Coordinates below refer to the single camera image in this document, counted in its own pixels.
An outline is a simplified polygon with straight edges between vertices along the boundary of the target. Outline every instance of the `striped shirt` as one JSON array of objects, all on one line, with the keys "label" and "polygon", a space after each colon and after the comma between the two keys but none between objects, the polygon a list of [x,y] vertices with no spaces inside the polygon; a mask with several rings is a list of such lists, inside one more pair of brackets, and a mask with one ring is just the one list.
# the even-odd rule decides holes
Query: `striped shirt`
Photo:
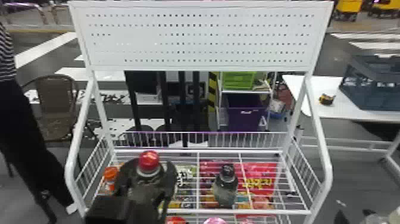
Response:
[{"label": "striped shirt", "polygon": [[16,73],[13,40],[0,23],[0,82],[13,80]]}]

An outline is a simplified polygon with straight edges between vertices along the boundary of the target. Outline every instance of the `purple bin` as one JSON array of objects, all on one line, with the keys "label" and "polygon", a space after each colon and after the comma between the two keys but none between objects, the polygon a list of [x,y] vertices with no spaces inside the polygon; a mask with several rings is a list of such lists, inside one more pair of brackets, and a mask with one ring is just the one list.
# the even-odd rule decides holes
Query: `purple bin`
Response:
[{"label": "purple bin", "polygon": [[257,94],[227,94],[228,130],[256,132],[265,108]]}]

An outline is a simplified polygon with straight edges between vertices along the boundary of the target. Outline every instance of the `dark bottle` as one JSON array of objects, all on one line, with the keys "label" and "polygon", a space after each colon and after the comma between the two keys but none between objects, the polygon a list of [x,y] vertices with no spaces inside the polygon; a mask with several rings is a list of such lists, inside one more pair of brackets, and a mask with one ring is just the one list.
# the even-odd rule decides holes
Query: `dark bottle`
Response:
[{"label": "dark bottle", "polygon": [[138,185],[158,184],[164,175],[157,152],[147,150],[139,155],[136,168],[136,183]]},{"label": "dark bottle", "polygon": [[239,180],[232,164],[222,165],[220,174],[212,184],[215,200],[221,208],[232,209],[236,201]]}]

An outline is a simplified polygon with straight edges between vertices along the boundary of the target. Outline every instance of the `wicker chair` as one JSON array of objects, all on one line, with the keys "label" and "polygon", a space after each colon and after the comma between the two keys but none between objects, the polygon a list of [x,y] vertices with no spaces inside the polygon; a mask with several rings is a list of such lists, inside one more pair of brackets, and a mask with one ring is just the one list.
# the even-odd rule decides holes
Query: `wicker chair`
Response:
[{"label": "wicker chair", "polygon": [[[79,93],[74,79],[66,75],[38,77],[24,86],[34,84],[40,101],[41,116],[37,118],[45,142],[72,141],[73,128],[77,121],[76,101]],[[86,123],[86,128],[96,137]],[[78,166],[82,164],[78,155]]]}]

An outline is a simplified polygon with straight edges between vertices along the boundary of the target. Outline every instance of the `perforated metal panel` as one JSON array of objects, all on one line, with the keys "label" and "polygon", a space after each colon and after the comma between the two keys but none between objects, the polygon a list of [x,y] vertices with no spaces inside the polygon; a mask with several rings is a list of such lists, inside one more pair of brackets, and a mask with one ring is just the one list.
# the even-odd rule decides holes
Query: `perforated metal panel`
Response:
[{"label": "perforated metal panel", "polygon": [[72,1],[92,69],[302,70],[315,65],[329,1]]}]

